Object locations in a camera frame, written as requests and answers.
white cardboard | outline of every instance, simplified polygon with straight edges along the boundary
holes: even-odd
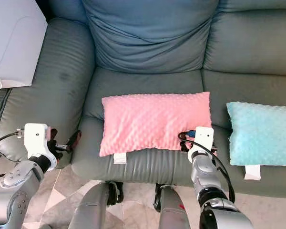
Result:
[[[0,0],[0,88],[31,85],[47,25],[35,0]]]

gray leather sofa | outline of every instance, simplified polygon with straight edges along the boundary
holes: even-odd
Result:
[[[72,168],[87,179],[191,186],[180,151],[128,153],[127,166],[99,157],[101,98],[138,93],[211,92],[218,155],[236,192],[286,197],[286,167],[262,166],[260,181],[229,165],[231,124],[225,104],[286,105],[286,0],[51,0],[31,87],[0,91],[0,136],[25,123],[58,129],[61,143],[78,128]],[[9,160],[23,142],[0,142]]]

tile floor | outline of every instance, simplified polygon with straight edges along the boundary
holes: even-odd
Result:
[[[13,163],[0,159],[0,172]],[[96,180],[84,180],[70,166],[45,174],[37,194],[29,204],[22,229],[38,229],[49,224],[53,229],[67,229],[73,213],[84,194]],[[124,201],[110,206],[106,212],[106,229],[157,229],[160,214],[152,206],[154,184],[125,183]],[[190,187],[176,187],[189,217],[192,229],[197,229],[199,206]],[[253,222],[255,229],[286,229],[286,199],[245,194],[236,195],[236,205]]]

silver robot arm segment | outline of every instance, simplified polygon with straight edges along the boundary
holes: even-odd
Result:
[[[43,174],[56,166],[58,154],[52,154],[48,148],[50,135],[51,129],[46,124],[25,125],[24,144],[29,159],[17,164],[0,182],[0,229],[21,228]]]
[[[212,128],[198,127],[194,142],[211,150],[213,132]],[[250,220],[226,197],[212,156],[194,145],[188,158],[193,164],[191,179],[201,207],[200,229],[253,229]]]

white tag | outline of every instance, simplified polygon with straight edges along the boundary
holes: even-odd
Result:
[[[245,166],[246,174],[245,180],[260,180],[261,179],[261,170],[260,165],[254,166]]]
[[[115,165],[118,164],[126,164],[126,153],[121,153],[121,154],[114,154],[113,155],[113,163]]]

